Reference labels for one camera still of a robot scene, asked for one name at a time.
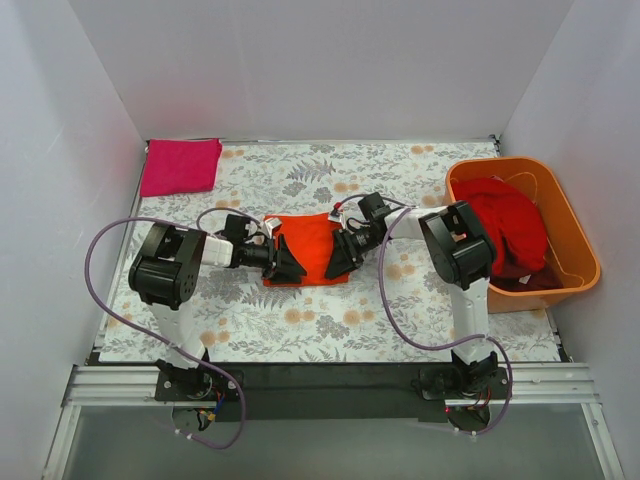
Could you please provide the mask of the orange t-shirt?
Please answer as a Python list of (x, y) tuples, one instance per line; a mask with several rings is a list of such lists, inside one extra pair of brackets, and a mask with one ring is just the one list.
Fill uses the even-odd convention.
[(300, 283), (274, 283), (264, 280), (265, 287), (316, 287), (344, 284), (349, 281), (349, 274), (342, 274), (335, 279), (327, 279), (325, 272), (333, 250), (334, 230), (340, 224), (329, 220), (329, 213), (314, 215), (283, 215), (274, 214), (281, 221), (276, 236), (283, 235), (287, 246), (294, 258), (307, 271)]

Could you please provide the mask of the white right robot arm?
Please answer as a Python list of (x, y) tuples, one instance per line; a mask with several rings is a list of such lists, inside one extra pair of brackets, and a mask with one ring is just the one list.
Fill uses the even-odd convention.
[(396, 334), (413, 348), (436, 352), (449, 350), (451, 361), (428, 373), (421, 389), (433, 398), (446, 395), (485, 396), (498, 373), (497, 342), (489, 335), (488, 287), (496, 259), (494, 244), (472, 207), (459, 201), (447, 207), (416, 208), (379, 193), (356, 196), (364, 216), (360, 227), (351, 227), (341, 202), (329, 213), (341, 227), (332, 233), (333, 249), (324, 277), (335, 279), (359, 269), (364, 255), (379, 250), (378, 269), (383, 269), (388, 243), (393, 239), (421, 240), (433, 268), (448, 285), (455, 337), (443, 345), (420, 344), (400, 329), (388, 302), (383, 274), (378, 274), (381, 301)]

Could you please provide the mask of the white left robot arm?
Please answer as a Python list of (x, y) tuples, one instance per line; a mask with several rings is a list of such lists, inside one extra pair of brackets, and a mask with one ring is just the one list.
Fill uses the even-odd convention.
[(151, 227), (129, 270), (128, 282), (168, 341), (168, 353), (156, 365), (170, 385), (191, 400), (212, 399), (230, 384), (199, 364), (208, 359), (193, 317), (191, 298), (203, 265), (259, 269), (276, 284), (298, 285), (307, 270), (296, 260), (286, 240), (277, 236), (282, 222), (255, 222), (229, 214), (224, 229), (212, 236), (164, 222)]

